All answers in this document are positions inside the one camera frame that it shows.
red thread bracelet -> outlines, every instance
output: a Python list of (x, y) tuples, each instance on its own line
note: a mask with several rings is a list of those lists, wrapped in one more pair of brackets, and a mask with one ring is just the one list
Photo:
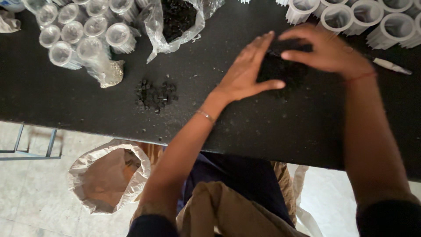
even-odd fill
[(359, 79), (366, 78), (366, 77), (369, 77), (369, 76), (370, 77), (371, 76), (377, 76), (377, 73), (376, 72), (364, 73), (364, 74), (361, 74), (359, 77), (355, 77), (355, 78), (351, 78), (349, 80), (346, 80), (346, 81), (344, 81), (344, 83), (347, 85), (347, 84), (352, 83), (353, 81), (357, 81)]

plastic bag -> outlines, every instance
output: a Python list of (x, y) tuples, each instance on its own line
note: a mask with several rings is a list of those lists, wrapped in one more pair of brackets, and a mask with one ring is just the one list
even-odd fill
[(21, 22), (13, 12), (0, 10), (0, 33), (12, 33), (21, 29)]
[(69, 169), (69, 191), (91, 214), (112, 214), (143, 191), (151, 165), (132, 141), (113, 139), (79, 157)]
[(180, 48), (183, 43), (189, 42), (195, 36), (197, 36), (203, 28), (205, 28), (205, 20), (210, 18), (215, 11), (220, 8), (225, 1), (224, 0), (184, 0), (193, 5), (197, 10), (196, 22), (193, 27), (183, 32), (183, 35), (170, 43), (164, 38), (164, 16), (162, 10), (161, 0), (150, 0), (148, 6), (146, 6), (138, 20), (143, 21), (146, 33), (151, 40), (152, 46), (154, 47), (152, 53), (147, 59), (147, 64), (154, 59), (158, 53), (171, 53), (175, 52)]

black countertop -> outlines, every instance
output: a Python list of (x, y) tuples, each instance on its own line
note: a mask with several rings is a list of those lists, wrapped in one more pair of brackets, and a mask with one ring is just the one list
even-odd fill
[[(120, 84), (106, 89), (85, 69), (51, 64), (47, 49), (38, 43), (35, 17), (28, 11), (19, 13), (22, 30), (0, 34), (0, 120), (168, 144), (245, 45), (270, 30), (280, 34), (290, 27), (286, 11), (274, 0), (250, 4), (227, 0), (207, 20), (199, 40), (181, 45), (174, 53), (159, 54), (148, 65), (152, 45), (145, 35), (137, 38), (133, 53), (114, 55), (114, 60), (126, 61), (125, 75)], [(404, 76), (378, 68), (378, 81), (408, 176), (420, 180), (421, 47), (372, 51), (365, 45), (372, 29), (347, 41), (414, 71)], [(175, 83), (179, 101), (160, 115), (139, 111), (134, 89), (143, 78)], [(265, 92), (230, 104), (203, 149), (343, 169), (343, 104), (341, 79), (311, 70), (288, 101)]]

black granules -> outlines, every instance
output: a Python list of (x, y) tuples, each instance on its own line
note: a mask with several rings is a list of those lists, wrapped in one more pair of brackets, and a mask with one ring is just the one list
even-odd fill
[(288, 49), (312, 51), (311, 45), (301, 46), (295, 40), (275, 41), (263, 59), (257, 82), (279, 79), (286, 83), (283, 89), (275, 90), (278, 97), (288, 100), (291, 93), (301, 87), (309, 67), (302, 63), (283, 60), (281, 53)]
[(183, 0), (161, 0), (164, 14), (163, 34), (167, 43), (183, 35), (195, 25), (197, 10)]

tiled floor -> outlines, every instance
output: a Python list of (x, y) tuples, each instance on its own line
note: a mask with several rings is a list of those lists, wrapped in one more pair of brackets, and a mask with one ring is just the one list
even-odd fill
[[(19, 124), (0, 122), (0, 149), (13, 150)], [(19, 150), (45, 154), (51, 129), (25, 126)], [(67, 171), (85, 152), (111, 140), (60, 130), (53, 156), (60, 160), (0, 161), (0, 237), (125, 236), (137, 203), (113, 215), (90, 215), (68, 191)], [(1, 154), (2, 157), (16, 156)], [(296, 165), (289, 164), (290, 171)], [(301, 207), (310, 212), (325, 237), (358, 236), (355, 200), (345, 172), (311, 167)], [(421, 197), (421, 185), (411, 183)]]

